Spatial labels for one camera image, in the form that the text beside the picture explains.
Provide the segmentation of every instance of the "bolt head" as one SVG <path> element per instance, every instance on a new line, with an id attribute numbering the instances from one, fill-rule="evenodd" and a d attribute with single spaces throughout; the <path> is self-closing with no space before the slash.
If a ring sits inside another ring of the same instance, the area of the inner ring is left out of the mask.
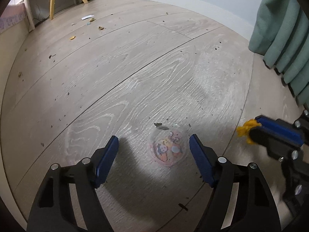
<path id="1" fill-rule="evenodd" d="M 300 128 L 300 122 L 299 122 L 299 120 L 296 120 L 295 123 L 294 123 L 294 125 L 295 125 L 297 128 Z"/>
<path id="2" fill-rule="evenodd" d="M 219 161 L 220 163 L 225 163 L 225 162 L 227 161 L 227 159 L 224 158 L 224 157 L 219 157 L 219 158 L 218 158 L 218 161 Z"/>
<path id="3" fill-rule="evenodd" d="M 81 162 L 86 165 L 90 162 L 90 158 L 83 158 Z"/>
<path id="4" fill-rule="evenodd" d="M 52 164 L 52 165 L 50 166 L 50 168 L 51 168 L 52 170 L 55 170 L 55 169 L 58 168 L 58 164 L 57 164 L 57 163 Z"/>
<path id="5" fill-rule="evenodd" d="M 251 167 L 252 169 L 257 169 L 257 165 L 256 165 L 255 163 L 250 163 L 250 167 Z"/>
<path id="6" fill-rule="evenodd" d="M 297 159 L 298 158 L 298 151 L 297 150 L 294 150 L 291 154 L 291 157 L 293 160 Z"/>
<path id="7" fill-rule="evenodd" d="M 302 184 L 299 184 L 299 185 L 295 188 L 295 195 L 299 195 L 301 191 L 302 191 Z"/>

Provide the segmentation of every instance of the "wood grain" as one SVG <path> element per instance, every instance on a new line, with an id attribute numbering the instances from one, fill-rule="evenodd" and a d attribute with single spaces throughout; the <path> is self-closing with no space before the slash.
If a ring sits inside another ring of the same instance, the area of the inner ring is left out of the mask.
<path id="1" fill-rule="evenodd" d="M 222 26 L 222 24 L 195 12 L 189 12 L 187 14 L 168 14 L 148 19 L 147 21 L 162 25 L 190 38 L 195 38 Z"/>
<path id="2" fill-rule="evenodd" d="M 202 180 L 190 153 L 170 169 L 153 161 L 147 136 L 154 122 L 178 123 L 188 137 L 197 133 L 205 145 L 222 154 L 248 92 L 253 54 L 247 46 L 232 30 L 215 29 L 165 54 L 104 95 L 26 173 L 14 191 L 24 215 L 29 215 L 37 188 L 53 162 L 72 165 L 117 135 L 119 153 L 107 183 L 97 191 L 112 227 L 151 232 L 166 224 L 181 210 L 178 204 L 196 194 Z"/>
<path id="3" fill-rule="evenodd" d="M 114 30 L 120 29 L 124 26 L 143 21 L 148 18 L 153 18 L 161 15 L 165 15 L 166 11 L 170 13 L 179 13 L 183 9 L 168 5 L 160 4 L 154 6 L 145 6 L 141 8 L 135 8 L 125 10 L 113 15 L 96 19 L 91 25 L 85 25 L 80 27 L 69 35 L 63 36 L 58 41 L 54 42 L 44 51 L 41 51 L 34 59 L 25 59 L 25 61 L 15 61 L 8 82 L 5 98 L 3 101 L 3 114 L 7 115 L 18 104 L 20 99 L 27 93 L 27 91 L 52 67 L 58 64 L 65 57 L 77 51 L 82 46 L 96 40 L 97 38 L 106 35 Z M 190 15 L 193 19 L 196 16 L 199 18 L 199 14 Z M 174 24 L 181 24 L 182 22 L 174 21 Z M 103 25 L 105 29 L 103 31 L 98 30 L 98 26 Z M 199 30 L 199 32 L 206 32 L 208 25 L 205 25 Z M 70 40 L 70 37 L 75 35 L 74 40 Z M 18 77 L 16 74 L 22 72 L 22 77 Z"/>
<path id="4" fill-rule="evenodd" d="M 254 56 L 252 79 L 239 125 L 241 126 L 245 121 L 261 114 L 274 119 L 281 118 L 292 123 L 300 116 L 303 109 L 296 105 L 289 89 L 282 86 L 276 73 L 265 67 L 262 58 L 258 54 Z M 257 163 L 274 196 L 282 227 L 285 227 L 291 221 L 291 214 L 281 200 L 285 182 L 280 163 L 271 159 L 264 147 L 248 145 L 246 139 L 238 137 L 237 133 L 233 135 L 224 155 L 234 164 L 248 165 L 250 162 Z M 182 210 L 159 232 L 193 231 L 206 208 L 210 192 L 210 187 L 207 184 L 203 185 L 196 196 L 188 203 L 187 208 L 189 211 Z M 233 189 L 223 227 L 231 224 L 236 199 L 237 188 Z"/>
<path id="5" fill-rule="evenodd" d="M 14 189 L 42 151 L 96 100 L 188 40 L 142 21 L 90 42 L 50 69 L 2 116 L 2 153 L 10 186 Z M 21 159 L 18 167 L 15 153 Z"/>

